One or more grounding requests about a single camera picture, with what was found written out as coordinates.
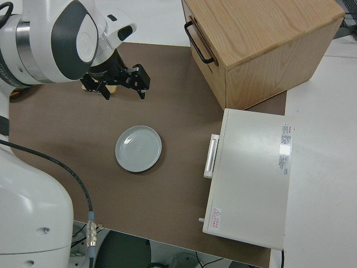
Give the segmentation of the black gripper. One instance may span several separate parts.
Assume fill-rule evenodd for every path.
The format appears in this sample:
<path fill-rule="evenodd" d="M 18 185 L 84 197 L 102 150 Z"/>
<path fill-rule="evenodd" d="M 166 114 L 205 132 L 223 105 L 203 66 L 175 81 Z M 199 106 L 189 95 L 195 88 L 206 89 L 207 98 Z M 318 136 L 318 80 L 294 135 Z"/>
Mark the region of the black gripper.
<path fill-rule="evenodd" d="M 141 64 L 128 68 L 118 51 L 114 51 L 105 62 L 92 66 L 88 74 L 80 79 L 87 92 L 100 93 L 106 100 L 110 99 L 110 91 L 106 84 L 127 86 L 135 90 L 140 99 L 145 99 L 150 81 L 149 75 Z"/>

